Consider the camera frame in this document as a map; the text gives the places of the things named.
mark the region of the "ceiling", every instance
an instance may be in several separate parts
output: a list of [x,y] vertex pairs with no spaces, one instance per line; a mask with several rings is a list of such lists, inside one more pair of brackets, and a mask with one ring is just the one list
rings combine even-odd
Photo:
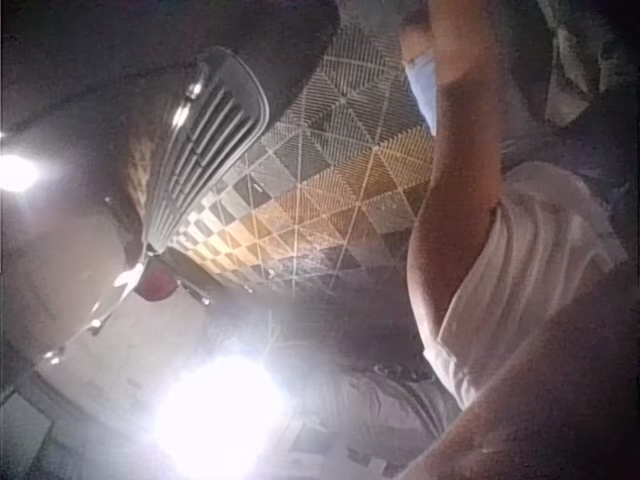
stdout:
[[223,285],[286,299],[307,335],[415,330],[406,251],[433,140],[396,37],[365,31],[343,15],[299,98],[173,240]]

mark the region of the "light fixture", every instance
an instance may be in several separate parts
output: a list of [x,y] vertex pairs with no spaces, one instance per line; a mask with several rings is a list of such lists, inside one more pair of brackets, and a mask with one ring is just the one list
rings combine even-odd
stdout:
[[219,358],[182,377],[157,412],[155,435],[191,478],[246,475],[284,413],[270,375],[242,357]]
[[19,155],[0,155],[0,189],[24,192],[38,180],[38,170]]
[[187,95],[195,100],[198,95],[200,95],[200,92],[202,92],[202,82],[194,83],[193,85],[191,85],[189,87]]
[[178,107],[175,115],[173,116],[174,127],[180,128],[182,125],[184,125],[184,121],[187,119],[187,116],[189,115],[190,108],[191,108],[191,105],[189,103]]

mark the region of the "vent grille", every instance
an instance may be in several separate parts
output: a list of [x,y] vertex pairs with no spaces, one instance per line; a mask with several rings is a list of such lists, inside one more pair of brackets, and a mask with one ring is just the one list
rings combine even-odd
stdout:
[[[205,57],[189,91],[172,114],[170,140],[152,172],[147,239],[156,251],[166,248],[183,217],[260,137],[268,121],[262,88],[227,50],[217,48]],[[180,112],[187,113],[180,118]]]

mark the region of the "person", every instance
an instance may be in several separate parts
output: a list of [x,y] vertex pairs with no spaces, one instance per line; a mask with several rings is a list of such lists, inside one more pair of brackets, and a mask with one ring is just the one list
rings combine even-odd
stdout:
[[425,18],[401,36],[409,84],[437,132],[409,295],[425,357],[462,409],[527,338],[628,257],[612,203],[576,174],[597,150],[570,128],[560,147],[554,135],[527,136],[545,129],[523,109],[513,115],[523,102],[500,64],[489,3],[430,1],[430,28]]

